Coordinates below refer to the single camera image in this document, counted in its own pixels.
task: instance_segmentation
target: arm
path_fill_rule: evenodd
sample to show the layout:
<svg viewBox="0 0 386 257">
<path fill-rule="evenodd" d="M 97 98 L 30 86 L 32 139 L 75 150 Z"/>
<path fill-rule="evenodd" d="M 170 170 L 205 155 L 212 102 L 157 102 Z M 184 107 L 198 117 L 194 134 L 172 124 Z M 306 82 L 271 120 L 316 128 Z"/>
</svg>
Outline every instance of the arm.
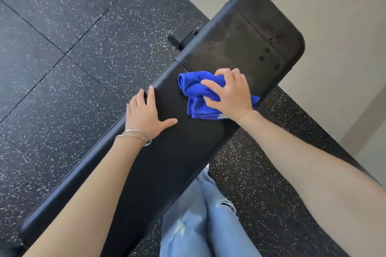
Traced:
<svg viewBox="0 0 386 257">
<path fill-rule="evenodd" d="M 301 141 L 254 111 L 247 81 L 238 69 L 219 69 L 216 74 L 224 75 L 226 86 L 202 81 L 221 99 L 205 98 L 207 105 L 228 115 L 256 140 L 318 224 L 350 256 L 384 256 L 386 191 L 350 164 Z"/>
<path fill-rule="evenodd" d="M 139 129 L 155 138 L 175 123 L 177 119 L 158 120 L 153 87 L 147 104 L 144 90 L 140 90 L 127 105 L 126 130 Z M 98 257 L 128 172 L 143 144 L 139 138 L 117 137 L 107 155 L 24 256 Z"/>
</svg>

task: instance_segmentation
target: hand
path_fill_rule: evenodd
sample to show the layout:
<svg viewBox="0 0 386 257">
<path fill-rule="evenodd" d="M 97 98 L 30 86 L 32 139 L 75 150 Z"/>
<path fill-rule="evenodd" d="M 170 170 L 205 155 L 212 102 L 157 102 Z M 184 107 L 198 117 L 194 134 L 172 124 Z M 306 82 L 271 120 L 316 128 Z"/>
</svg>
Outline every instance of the hand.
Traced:
<svg viewBox="0 0 386 257">
<path fill-rule="evenodd" d="M 164 129 L 169 128 L 178 122 L 177 119 L 167 119 L 165 121 L 158 120 L 158 112 L 156 108 L 156 98 L 154 96 L 154 88 L 150 86 L 147 96 L 147 104 L 144 98 L 145 91 L 140 89 L 127 104 L 126 108 L 126 125 L 127 129 L 138 129 L 145 132 L 152 139 L 156 138 Z"/>
<path fill-rule="evenodd" d="M 219 110 L 235 122 L 249 112 L 253 112 L 247 79 L 244 74 L 240 74 L 238 68 L 232 71 L 229 68 L 222 68 L 217 70 L 215 75 L 224 75 L 225 87 L 220 87 L 213 80 L 201 81 L 201 84 L 218 94 L 221 100 L 216 102 L 204 97 L 209 107 Z"/>
</svg>

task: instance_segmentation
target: blue towel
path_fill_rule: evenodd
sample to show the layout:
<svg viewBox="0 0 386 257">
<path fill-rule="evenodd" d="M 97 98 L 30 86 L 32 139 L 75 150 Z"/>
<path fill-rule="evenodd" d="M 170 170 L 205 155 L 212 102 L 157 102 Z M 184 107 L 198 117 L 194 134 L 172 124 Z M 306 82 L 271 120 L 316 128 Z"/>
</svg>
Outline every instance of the blue towel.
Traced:
<svg viewBox="0 0 386 257">
<path fill-rule="evenodd" d="M 206 105 L 203 96 L 209 97 L 214 101 L 219 102 L 220 97 L 210 88 L 201 84 L 201 80 L 209 79 L 216 82 L 219 86 L 225 86 L 225 79 L 223 75 L 213 75 L 208 71 L 197 71 L 181 73 L 178 76 L 178 85 L 186 95 L 188 100 L 188 115 L 193 119 L 218 120 L 227 119 L 228 117 L 222 114 L 219 110 L 210 108 Z M 252 106 L 256 108 L 259 97 L 251 96 Z"/>
</svg>

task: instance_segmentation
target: weight bench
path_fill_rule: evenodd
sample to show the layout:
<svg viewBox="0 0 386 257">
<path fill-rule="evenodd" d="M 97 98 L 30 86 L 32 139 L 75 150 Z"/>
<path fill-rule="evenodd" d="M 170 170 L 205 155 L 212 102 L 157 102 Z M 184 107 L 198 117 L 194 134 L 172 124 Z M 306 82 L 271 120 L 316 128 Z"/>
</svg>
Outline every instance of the weight bench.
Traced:
<svg viewBox="0 0 386 257">
<path fill-rule="evenodd" d="M 204 27 L 180 25 L 169 40 L 182 50 L 153 86 L 160 120 L 177 118 L 144 147 L 123 188 L 101 256 L 124 257 L 153 228 L 239 126 L 186 114 L 180 73 L 239 68 L 261 101 L 304 52 L 302 34 L 270 0 L 230 0 Z M 99 140 L 20 228 L 31 246 L 99 164 L 124 130 L 125 115 Z"/>
</svg>

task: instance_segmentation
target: jeans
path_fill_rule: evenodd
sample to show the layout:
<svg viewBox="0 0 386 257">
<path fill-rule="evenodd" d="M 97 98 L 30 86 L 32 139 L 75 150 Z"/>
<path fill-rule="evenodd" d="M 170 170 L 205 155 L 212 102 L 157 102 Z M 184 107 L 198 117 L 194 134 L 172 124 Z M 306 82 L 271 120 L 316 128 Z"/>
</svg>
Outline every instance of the jeans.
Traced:
<svg viewBox="0 0 386 257">
<path fill-rule="evenodd" d="M 207 167 L 164 214 L 161 235 L 160 257 L 261 257 Z"/>
</svg>

